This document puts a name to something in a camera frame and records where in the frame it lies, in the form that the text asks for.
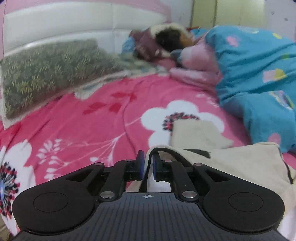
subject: floral bedsheet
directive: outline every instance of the floral bedsheet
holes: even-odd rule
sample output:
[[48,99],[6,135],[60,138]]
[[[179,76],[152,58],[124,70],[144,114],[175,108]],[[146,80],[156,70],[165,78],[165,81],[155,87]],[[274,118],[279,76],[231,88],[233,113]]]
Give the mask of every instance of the floral bedsheet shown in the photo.
[[[215,97],[169,76],[149,75],[104,85],[81,100],[67,94],[0,129],[0,210],[13,234],[16,196],[94,162],[112,166],[138,150],[169,144],[177,119],[212,121],[235,146],[250,144],[242,122],[222,110]],[[296,167],[296,160],[285,154]]]

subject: white headboard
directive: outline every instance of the white headboard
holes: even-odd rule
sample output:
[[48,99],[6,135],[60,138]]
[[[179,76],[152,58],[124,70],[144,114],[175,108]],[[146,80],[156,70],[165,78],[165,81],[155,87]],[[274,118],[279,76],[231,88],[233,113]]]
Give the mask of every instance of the white headboard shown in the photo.
[[106,2],[55,2],[24,8],[4,16],[4,56],[35,45],[95,38],[108,52],[121,52],[132,29],[163,23],[154,11]]

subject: beige cloth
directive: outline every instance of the beige cloth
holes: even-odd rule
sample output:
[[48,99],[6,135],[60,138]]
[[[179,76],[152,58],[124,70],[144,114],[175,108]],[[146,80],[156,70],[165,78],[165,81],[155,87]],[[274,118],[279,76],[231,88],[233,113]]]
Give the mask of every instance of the beige cloth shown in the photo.
[[170,146],[210,151],[230,148],[233,141],[222,136],[211,121],[177,120],[174,121]]
[[[190,163],[203,163],[230,175],[255,183],[276,192],[284,201],[285,214],[296,206],[296,170],[286,166],[279,151],[279,146],[273,142],[263,142],[254,145],[214,149],[214,147],[226,147],[232,141],[221,137],[217,128],[207,121],[184,120],[174,122],[171,146],[165,147],[180,153]],[[185,149],[208,150],[210,159]],[[146,155],[145,170],[148,169],[148,157],[153,148]],[[175,160],[170,154],[160,153],[161,159]],[[294,183],[290,183],[288,169]],[[153,181],[152,167],[149,170],[148,191],[170,192],[169,185],[165,182]],[[140,183],[132,183],[130,190],[137,189]]]
[[181,148],[166,147],[186,158],[190,163],[203,163],[217,170],[239,177],[276,192],[284,201],[285,214],[296,206],[296,171],[288,166],[294,183],[288,177],[279,146],[273,142],[212,150],[210,159]]

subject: white flower pattern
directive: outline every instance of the white flower pattern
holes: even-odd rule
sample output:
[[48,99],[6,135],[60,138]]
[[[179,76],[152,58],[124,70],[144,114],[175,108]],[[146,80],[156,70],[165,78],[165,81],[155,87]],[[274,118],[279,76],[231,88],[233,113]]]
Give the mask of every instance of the white flower pattern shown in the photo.
[[[44,179],[47,181],[58,178],[62,176],[60,170],[67,167],[69,164],[72,164],[77,161],[81,161],[84,158],[89,156],[89,161],[91,163],[101,161],[105,165],[113,166],[113,151],[118,142],[118,140],[125,135],[125,133],[104,142],[97,143],[87,143],[86,141],[71,142],[68,140],[55,139],[54,141],[47,140],[43,147],[39,149],[36,154],[40,158],[39,165],[47,163],[52,167],[46,169],[46,175]],[[59,153],[66,148],[84,148],[84,147],[93,147],[93,149],[87,153],[83,153],[83,156],[80,156],[71,161],[64,161],[58,157]]]
[[[14,182],[20,183],[18,187],[18,192],[15,194],[15,197],[20,194],[22,191],[34,187],[36,185],[34,169],[32,166],[25,166],[27,160],[29,159],[32,152],[31,144],[25,140],[23,142],[19,142],[12,146],[8,151],[6,151],[6,146],[3,146],[0,151],[0,159],[1,164],[14,168],[17,174],[15,175]],[[14,219],[14,216],[3,217],[3,221],[13,235],[17,234],[17,225]]]
[[149,147],[155,145],[168,145],[170,140],[170,132],[163,129],[163,122],[167,116],[171,114],[183,112],[188,115],[194,115],[199,117],[202,121],[211,121],[218,128],[218,130],[224,132],[224,122],[217,116],[207,113],[199,112],[198,107],[188,101],[176,100],[168,104],[167,108],[155,107],[147,110],[141,118],[142,125],[152,130],[153,133],[149,137]]

